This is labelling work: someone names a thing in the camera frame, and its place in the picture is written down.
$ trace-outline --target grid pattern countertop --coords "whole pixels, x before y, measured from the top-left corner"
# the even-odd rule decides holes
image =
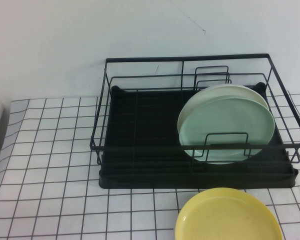
[[[290,96],[300,115],[300,92]],[[100,188],[89,148],[97,102],[12,102],[0,154],[0,239],[174,239],[178,212],[204,189]],[[300,239],[300,163],[294,167],[293,188],[243,190],[267,205],[285,240]]]

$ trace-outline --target black dish rack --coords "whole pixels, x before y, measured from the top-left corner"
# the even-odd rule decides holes
[[[268,144],[205,139],[180,145],[181,109],[198,91],[221,83],[264,97],[276,121]],[[224,134],[249,138],[244,132],[211,133]],[[289,188],[298,175],[293,164],[300,162],[300,117],[268,54],[107,58],[90,148],[106,189]],[[209,161],[209,151],[229,149],[245,150],[246,160]],[[262,150],[251,155],[252,149]],[[195,150],[207,151],[206,161],[196,160]]]

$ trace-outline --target yellow bowl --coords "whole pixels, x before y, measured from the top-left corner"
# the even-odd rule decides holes
[[[255,197],[213,188],[191,198],[175,225],[175,240],[282,240],[271,211]]]

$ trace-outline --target stacked plates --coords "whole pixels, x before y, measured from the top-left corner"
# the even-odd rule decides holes
[[[264,98],[241,85],[222,84],[195,94],[179,114],[177,129],[181,145],[268,144],[275,121]],[[252,149],[251,155],[261,149]],[[185,151],[193,156],[192,150]],[[194,158],[212,164],[242,161],[249,150],[195,150]]]

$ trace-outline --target green plate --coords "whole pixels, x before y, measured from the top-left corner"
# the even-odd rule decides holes
[[[246,134],[216,133],[248,133],[249,144],[268,144],[275,130],[272,114],[260,103],[243,97],[220,96],[198,106],[183,122],[179,140],[181,145],[206,145],[245,143]],[[261,149],[251,150],[251,155]],[[193,155],[192,150],[185,150]],[[242,161],[249,154],[244,149],[210,150],[207,161],[212,164],[226,164],[222,161]],[[205,161],[207,150],[195,150],[194,158]]]

